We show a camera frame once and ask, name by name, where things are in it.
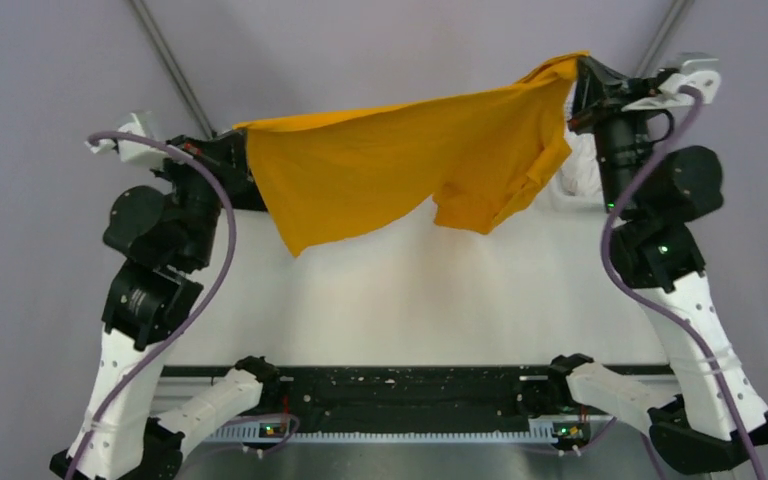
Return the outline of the orange t shirt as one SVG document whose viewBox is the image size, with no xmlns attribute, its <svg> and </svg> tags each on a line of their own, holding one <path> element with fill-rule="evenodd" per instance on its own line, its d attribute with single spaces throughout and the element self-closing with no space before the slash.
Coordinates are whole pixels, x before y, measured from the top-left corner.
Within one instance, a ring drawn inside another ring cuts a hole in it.
<svg viewBox="0 0 768 480">
<path fill-rule="evenodd" d="M 242 122 L 246 160 L 289 252 L 358 237 L 427 199 L 487 234 L 527 209 L 570 155 L 565 103 L 583 52 L 495 89 Z"/>
</svg>

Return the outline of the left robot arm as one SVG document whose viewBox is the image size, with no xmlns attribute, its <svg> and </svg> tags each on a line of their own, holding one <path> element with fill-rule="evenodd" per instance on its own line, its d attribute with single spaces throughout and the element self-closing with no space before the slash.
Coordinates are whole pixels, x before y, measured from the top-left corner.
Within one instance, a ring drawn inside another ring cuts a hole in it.
<svg viewBox="0 0 768 480">
<path fill-rule="evenodd" d="M 138 186 L 114 202 L 104 244 L 124 263 L 103 313 L 101 357 L 77 438 L 50 462 L 63 479 L 171 479 L 216 430 L 245 414 L 287 417 L 278 369 L 261 357 L 237 361 L 183 405 L 151 405 L 174 343 L 217 294 L 192 274 L 210 262 L 220 219 L 263 210 L 247 163 L 247 136 L 162 141 L 134 127 L 93 134 L 95 153 L 113 151 L 171 184 Z"/>
</svg>

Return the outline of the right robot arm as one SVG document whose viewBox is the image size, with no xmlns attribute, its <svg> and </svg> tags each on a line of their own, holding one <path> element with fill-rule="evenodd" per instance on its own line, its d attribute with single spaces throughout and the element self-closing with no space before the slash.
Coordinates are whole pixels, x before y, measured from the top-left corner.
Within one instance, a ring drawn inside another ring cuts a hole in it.
<svg viewBox="0 0 768 480">
<path fill-rule="evenodd" d="M 678 382 L 663 394 L 575 354 L 555 358 L 546 397 L 560 412 L 595 408 L 633 427 L 685 475 L 731 471 L 768 445 L 768 404 L 744 372 L 714 305 L 690 224 L 720 209 L 723 168 L 679 139 L 722 82 L 719 62 L 686 53 L 650 77 L 617 72 L 589 55 L 576 62 L 568 128 L 590 133 L 607 215 L 600 260 L 609 280 L 640 304 Z"/>
</svg>

